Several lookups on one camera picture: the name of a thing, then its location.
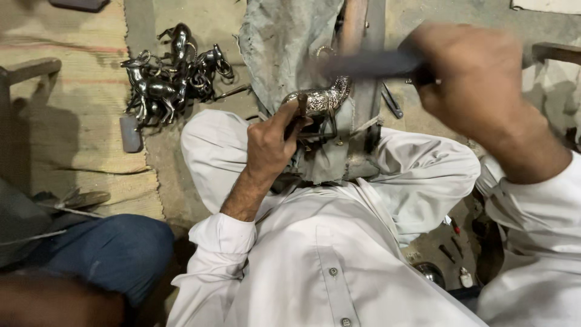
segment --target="sleeve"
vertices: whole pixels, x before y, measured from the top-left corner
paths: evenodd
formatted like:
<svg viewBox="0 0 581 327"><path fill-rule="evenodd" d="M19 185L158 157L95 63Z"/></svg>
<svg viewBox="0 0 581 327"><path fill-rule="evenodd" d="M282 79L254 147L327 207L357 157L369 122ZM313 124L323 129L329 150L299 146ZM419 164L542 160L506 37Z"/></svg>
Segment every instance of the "sleeve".
<svg viewBox="0 0 581 327"><path fill-rule="evenodd" d="M483 289L490 326L573 326L581 321L581 156L531 185L502 179L486 212L507 230L504 264Z"/></svg>
<svg viewBox="0 0 581 327"><path fill-rule="evenodd" d="M256 240L254 222L214 214L196 224L189 239L198 248L187 273L171 283L180 291L167 326L223 326Z"/></svg>

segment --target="blue jeans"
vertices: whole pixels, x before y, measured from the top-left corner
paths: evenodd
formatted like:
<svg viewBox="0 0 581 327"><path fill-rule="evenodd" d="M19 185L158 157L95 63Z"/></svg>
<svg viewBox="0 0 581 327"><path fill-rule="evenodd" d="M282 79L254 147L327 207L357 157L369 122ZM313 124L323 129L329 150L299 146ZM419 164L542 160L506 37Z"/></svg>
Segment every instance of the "blue jeans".
<svg viewBox="0 0 581 327"><path fill-rule="evenodd" d="M74 225L42 242L29 265L73 274L103 289L123 293L137 307L162 276L174 236L161 221L116 215Z"/></svg>

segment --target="pliers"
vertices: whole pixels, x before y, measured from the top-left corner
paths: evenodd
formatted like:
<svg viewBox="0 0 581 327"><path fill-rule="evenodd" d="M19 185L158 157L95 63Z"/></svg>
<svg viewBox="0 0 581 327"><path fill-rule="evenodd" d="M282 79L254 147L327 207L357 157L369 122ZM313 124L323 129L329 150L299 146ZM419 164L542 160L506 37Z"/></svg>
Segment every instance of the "pliers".
<svg viewBox="0 0 581 327"><path fill-rule="evenodd" d="M392 114L397 119L403 118L403 111L401 111L399 104L397 103L395 98L393 98L393 95L389 91L388 86L385 84L385 82L383 82L383 89L384 90L381 91L381 96L383 96L383 98L385 99L385 102L388 104L389 111L391 111Z"/></svg>

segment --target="white shirt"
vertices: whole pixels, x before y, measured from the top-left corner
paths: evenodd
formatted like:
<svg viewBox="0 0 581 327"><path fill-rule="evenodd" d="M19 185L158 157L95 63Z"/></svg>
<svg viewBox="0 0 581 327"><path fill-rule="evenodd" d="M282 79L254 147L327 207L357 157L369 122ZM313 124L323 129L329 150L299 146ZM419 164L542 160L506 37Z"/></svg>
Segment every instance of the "white shirt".
<svg viewBox="0 0 581 327"><path fill-rule="evenodd" d="M370 191L361 180L348 188ZM479 316L581 324L581 157L543 183L502 180L486 207L511 230ZM390 228L341 187L295 191L256 225L215 214L189 235L198 249L172 282L168 326L485 325L405 263Z"/></svg>

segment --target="metal bowl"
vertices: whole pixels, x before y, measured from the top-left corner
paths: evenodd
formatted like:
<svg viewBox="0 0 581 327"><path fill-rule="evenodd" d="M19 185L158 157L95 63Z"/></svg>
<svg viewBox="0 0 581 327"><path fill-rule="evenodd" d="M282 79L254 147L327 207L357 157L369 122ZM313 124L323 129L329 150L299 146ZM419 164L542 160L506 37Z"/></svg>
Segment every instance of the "metal bowl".
<svg viewBox="0 0 581 327"><path fill-rule="evenodd" d="M444 274L435 264L431 262L420 262L419 264L413 265L422 275L426 276L427 279L436 283L442 289L446 289L446 281L444 280Z"/></svg>

